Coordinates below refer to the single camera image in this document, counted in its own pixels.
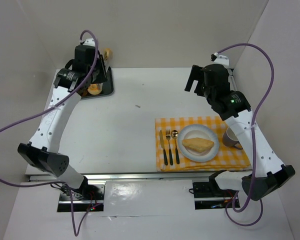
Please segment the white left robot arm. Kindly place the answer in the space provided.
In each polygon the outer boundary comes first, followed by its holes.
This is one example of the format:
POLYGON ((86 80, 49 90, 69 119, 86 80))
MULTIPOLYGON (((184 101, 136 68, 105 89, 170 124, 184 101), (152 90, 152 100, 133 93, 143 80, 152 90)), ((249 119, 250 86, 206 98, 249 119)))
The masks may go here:
POLYGON ((64 182, 74 192, 85 196, 100 194, 100 189, 70 166, 69 157, 59 153, 60 141, 68 120, 85 92, 98 95, 108 80, 113 58, 107 48, 103 54, 94 43, 75 47, 71 59, 56 75, 50 99, 50 112, 43 115, 39 127, 27 144, 20 143, 18 153, 34 168, 64 182))

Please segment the long golden bread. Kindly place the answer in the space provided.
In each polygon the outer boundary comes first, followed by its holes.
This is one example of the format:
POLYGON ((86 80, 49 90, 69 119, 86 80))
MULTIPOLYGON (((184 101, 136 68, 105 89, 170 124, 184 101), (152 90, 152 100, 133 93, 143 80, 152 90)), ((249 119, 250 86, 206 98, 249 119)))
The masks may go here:
POLYGON ((181 143, 185 148, 188 148, 197 153, 209 151, 215 145, 213 141, 199 137, 183 139, 181 143))

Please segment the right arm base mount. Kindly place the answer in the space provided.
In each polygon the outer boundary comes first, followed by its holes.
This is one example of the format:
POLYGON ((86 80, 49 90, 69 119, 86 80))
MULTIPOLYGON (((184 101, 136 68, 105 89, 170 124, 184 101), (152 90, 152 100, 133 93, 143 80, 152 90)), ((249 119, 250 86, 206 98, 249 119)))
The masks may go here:
POLYGON ((193 182, 188 192, 194 197, 195 210, 224 209, 236 193, 234 190, 214 189, 210 182, 193 182))

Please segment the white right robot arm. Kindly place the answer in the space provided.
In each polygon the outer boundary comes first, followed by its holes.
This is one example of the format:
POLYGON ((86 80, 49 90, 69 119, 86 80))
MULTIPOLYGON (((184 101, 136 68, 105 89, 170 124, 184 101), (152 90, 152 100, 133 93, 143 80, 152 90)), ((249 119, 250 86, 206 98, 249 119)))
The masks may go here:
POLYGON ((195 81, 195 94, 205 97, 233 131, 252 166, 249 174, 225 170, 214 174, 219 189, 243 191, 249 199, 259 201, 296 174, 293 166, 284 164, 269 145, 244 94, 231 90, 229 72, 223 65, 193 65, 184 90, 189 92, 195 81))

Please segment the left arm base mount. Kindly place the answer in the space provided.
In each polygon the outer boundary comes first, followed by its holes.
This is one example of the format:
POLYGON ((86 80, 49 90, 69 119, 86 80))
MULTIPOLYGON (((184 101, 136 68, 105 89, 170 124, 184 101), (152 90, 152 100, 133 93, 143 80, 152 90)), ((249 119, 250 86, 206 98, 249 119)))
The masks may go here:
MULTIPOLYGON (((71 212, 71 196, 68 188, 64 184, 53 183, 50 186, 59 190, 59 199, 57 212, 69 213, 71 212)), ((99 188, 98 194, 89 192, 87 196, 82 196, 79 193, 71 191, 74 212, 103 212, 104 211, 104 190, 105 185, 96 185, 99 188)))

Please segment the small oval bread roll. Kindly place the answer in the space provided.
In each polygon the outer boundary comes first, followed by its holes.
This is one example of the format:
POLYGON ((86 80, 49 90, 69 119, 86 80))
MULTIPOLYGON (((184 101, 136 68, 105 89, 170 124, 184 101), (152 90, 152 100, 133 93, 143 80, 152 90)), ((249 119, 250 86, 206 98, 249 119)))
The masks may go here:
POLYGON ((113 58, 113 51, 110 48, 105 48, 103 52, 103 58, 106 61, 110 61, 113 58))

